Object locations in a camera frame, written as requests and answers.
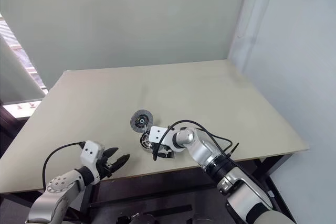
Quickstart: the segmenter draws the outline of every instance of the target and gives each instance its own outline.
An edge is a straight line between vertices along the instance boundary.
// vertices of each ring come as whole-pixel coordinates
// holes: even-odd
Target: window
[[[27,70],[27,72],[32,76],[35,82],[40,86],[40,88],[44,91],[44,93],[48,93],[46,86],[42,82],[40,76],[38,75],[35,67],[31,63],[28,55],[17,41],[16,37],[14,36],[12,30],[7,25],[6,21],[0,14],[0,34],[5,39],[8,46],[14,52],[18,60],[21,62],[22,66]]]

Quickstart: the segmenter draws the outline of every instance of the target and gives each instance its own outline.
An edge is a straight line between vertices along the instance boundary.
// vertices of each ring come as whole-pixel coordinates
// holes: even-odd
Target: gray wall
[[[42,99],[44,96],[42,89],[0,35],[0,100],[7,104]]]
[[[335,223],[336,0],[244,6],[229,57],[310,145],[272,178],[297,223]]]
[[[0,0],[0,12],[51,88],[65,70],[226,58],[241,2]]]

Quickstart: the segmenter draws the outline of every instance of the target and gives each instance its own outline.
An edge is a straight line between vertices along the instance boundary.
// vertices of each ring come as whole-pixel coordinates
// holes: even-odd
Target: beige tabletop
[[[306,143],[228,60],[171,65],[66,71],[0,159],[0,193],[42,188],[45,158],[57,147],[93,140],[130,153],[113,178],[196,166],[187,151],[158,158],[140,146],[130,118],[138,109],[167,127],[181,119],[239,142],[233,159],[244,160],[306,150]],[[80,167],[81,149],[57,152],[47,180]]]

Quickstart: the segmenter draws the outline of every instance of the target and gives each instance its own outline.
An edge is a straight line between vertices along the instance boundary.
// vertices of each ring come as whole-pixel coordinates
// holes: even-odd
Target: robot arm
[[[52,179],[45,192],[33,203],[26,223],[62,223],[69,205],[86,186],[110,177],[127,162],[130,154],[121,156],[113,164],[107,162],[117,150],[104,151],[98,143],[86,141],[80,155],[83,167]]]
[[[167,128],[153,126],[149,141],[158,145],[166,131]],[[293,223],[285,215],[272,211],[268,195],[214,145],[206,132],[191,127],[171,129],[161,144],[174,152],[189,151],[203,171],[217,183],[220,193],[228,195],[226,208],[237,223]]]

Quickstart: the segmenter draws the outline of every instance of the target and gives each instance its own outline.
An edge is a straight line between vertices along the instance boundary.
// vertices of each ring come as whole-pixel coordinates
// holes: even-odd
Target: metal disc
[[[132,116],[130,123],[136,132],[144,133],[153,126],[153,115],[148,110],[138,110]]]

